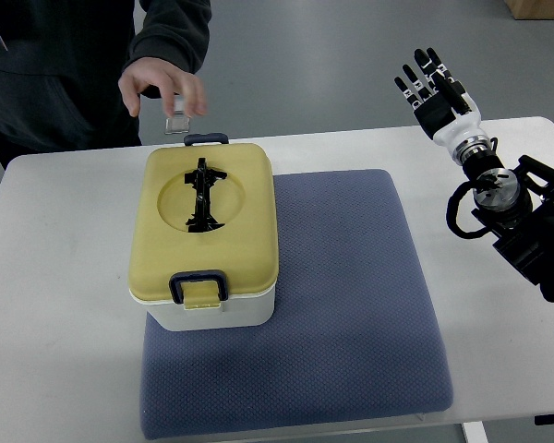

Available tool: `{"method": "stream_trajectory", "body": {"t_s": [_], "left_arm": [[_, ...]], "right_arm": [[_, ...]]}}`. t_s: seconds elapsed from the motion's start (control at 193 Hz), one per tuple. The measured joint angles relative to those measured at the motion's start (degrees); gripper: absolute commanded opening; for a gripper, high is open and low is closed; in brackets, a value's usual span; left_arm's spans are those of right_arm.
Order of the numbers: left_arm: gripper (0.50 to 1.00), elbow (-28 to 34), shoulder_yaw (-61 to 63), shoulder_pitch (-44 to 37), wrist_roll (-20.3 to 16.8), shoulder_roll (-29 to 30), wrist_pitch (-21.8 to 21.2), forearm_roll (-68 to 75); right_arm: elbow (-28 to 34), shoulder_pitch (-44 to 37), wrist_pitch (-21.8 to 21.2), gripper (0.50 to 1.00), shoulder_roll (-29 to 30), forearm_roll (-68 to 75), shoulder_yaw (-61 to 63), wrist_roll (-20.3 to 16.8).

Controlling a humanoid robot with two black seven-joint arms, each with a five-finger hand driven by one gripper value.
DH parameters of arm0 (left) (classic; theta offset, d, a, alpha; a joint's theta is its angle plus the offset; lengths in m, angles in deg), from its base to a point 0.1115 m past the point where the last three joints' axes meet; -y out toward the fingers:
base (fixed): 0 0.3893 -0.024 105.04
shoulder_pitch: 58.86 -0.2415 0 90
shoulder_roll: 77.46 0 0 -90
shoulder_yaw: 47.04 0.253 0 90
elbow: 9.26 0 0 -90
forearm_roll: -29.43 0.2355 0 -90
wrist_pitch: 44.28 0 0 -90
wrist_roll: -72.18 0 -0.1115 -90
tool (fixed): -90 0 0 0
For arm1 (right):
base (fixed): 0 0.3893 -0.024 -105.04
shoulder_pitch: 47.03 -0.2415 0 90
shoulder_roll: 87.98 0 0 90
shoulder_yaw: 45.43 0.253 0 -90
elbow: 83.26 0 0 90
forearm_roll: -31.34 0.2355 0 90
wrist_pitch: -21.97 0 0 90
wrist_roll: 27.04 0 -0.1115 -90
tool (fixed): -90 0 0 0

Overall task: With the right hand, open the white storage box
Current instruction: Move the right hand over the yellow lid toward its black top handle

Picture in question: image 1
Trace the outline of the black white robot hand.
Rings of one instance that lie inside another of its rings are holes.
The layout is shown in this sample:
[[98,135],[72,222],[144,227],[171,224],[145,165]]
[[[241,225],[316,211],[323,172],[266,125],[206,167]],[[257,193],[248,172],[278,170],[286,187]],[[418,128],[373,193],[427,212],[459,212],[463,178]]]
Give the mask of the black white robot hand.
[[481,113],[433,49],[416,49],[414,59],[420,72],[404,64],[403,75],[394,83],[428,138],[446,148],[458,162],[459,148],[488,138],[481,128]]

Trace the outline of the person's bare hand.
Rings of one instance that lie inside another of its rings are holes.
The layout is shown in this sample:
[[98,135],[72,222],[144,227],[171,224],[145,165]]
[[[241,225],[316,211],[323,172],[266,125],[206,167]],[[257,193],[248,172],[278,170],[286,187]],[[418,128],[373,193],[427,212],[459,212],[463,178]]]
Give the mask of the person's bare hand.
[[184,101],[189,117],[205,115],[208,104],[203,82],[170,62],[155,57],[142,57],[131,63],[118,80],[123,103],[132,117],[140,112],[140,95],[155,87],[161,96],[163,111],[168,117],[175,112],[175,95]]

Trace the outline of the dark grey sleeve forearm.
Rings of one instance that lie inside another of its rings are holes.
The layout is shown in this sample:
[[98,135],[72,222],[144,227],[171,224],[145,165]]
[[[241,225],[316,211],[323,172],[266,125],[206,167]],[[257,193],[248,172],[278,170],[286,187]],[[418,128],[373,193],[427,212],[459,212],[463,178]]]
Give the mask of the dark grey sleeve forearm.
[[125,68],[140,58],[157,58],[196,74],[205,60],[211,21],[210,1],[139,1],[146,13],[128,48]]

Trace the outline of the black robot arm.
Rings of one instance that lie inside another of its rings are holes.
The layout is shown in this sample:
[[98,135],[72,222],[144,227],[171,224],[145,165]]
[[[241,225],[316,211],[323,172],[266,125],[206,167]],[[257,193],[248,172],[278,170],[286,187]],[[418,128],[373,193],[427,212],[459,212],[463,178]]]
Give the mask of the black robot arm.
[[507,169],[497,144],[476,137],[454,151],[467,180],[448,200],[446,223],[463,239],[496,235],[495,250],[554,303],[554,169],[527,155]]

